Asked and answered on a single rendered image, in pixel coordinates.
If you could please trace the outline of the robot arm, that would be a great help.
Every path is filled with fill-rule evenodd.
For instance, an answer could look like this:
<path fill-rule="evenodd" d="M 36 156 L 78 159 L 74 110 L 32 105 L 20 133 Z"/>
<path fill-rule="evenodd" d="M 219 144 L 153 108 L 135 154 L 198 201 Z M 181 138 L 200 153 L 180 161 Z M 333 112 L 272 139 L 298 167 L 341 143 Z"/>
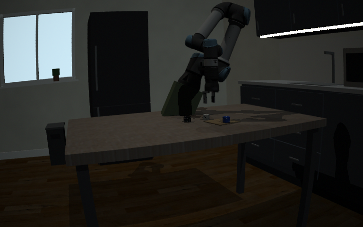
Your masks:
<path fill-rule="evenodd" d="M 194 36 L 189 35 L 185 40 L 187 47 L 203 52 L 204 54 L 193 53 L 186 71 L 179 78 L 178 82 L 199 91 L 204 71 L 198 70 L 198 66 L 200 66 L 200 62 L 204 66 L 204 59 L 218 59 L 218 82 L 225 81 L 231 70 L 229 67 L 230 56 L 241 29 L 249 24 L 250 16 L 250 9 L 231 2 L 222 2 L 213 7 L 211 14 Z M 217 45 L 216 39 L 207 38 L 218 22 L 224 17 L 228 18 L 229 26 L 221 45 Z"/>

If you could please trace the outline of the tan flat mat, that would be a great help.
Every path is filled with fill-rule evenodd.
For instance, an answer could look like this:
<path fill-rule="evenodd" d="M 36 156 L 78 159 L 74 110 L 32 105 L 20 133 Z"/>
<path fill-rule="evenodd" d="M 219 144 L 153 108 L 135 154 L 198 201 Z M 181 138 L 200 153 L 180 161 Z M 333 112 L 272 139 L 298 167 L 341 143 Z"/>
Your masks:
<path fill-rule="evenodd" d="M 208 121 L 204 121 L 204 122 L 216 124 L 216 125 L 226 125 L 226 124 L 237 123 L 237 122 L 241 122 L 241 121 L 236 121 L 236 120 L 230 119 L 229 123 L 224 123 L 223 119 L 221 118 L 221 119 L 208 120 Z"/>

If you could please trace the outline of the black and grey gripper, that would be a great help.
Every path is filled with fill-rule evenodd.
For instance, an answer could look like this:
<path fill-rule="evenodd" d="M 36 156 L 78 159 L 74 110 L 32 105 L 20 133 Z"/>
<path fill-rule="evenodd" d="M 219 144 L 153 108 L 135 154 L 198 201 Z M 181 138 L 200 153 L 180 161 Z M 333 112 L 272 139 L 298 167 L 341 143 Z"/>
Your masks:
<path fill-rule="evenodd" d="M 211 102 L 215 103 L 215 92 L 219 91 L 218 84 L 218 59 L 204 59 L 204 66 L 200 62 L 198 70 L 204 70 L 205 73 L 205 91 L 203 92 L 203 103 L 207 104 L 207 93 L 212 92 Z"/>

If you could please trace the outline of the blue die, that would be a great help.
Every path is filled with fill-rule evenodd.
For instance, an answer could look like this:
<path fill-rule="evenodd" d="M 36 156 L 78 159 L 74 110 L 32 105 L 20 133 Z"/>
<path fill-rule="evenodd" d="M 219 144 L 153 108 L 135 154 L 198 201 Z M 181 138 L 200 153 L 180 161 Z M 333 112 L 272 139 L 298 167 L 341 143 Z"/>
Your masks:
<path fill-rule="evenodd" d="M 223 122 L 224 123 L 229 123 L 230 122 L 230 117 L 229 116 L 223 116 Z"/>

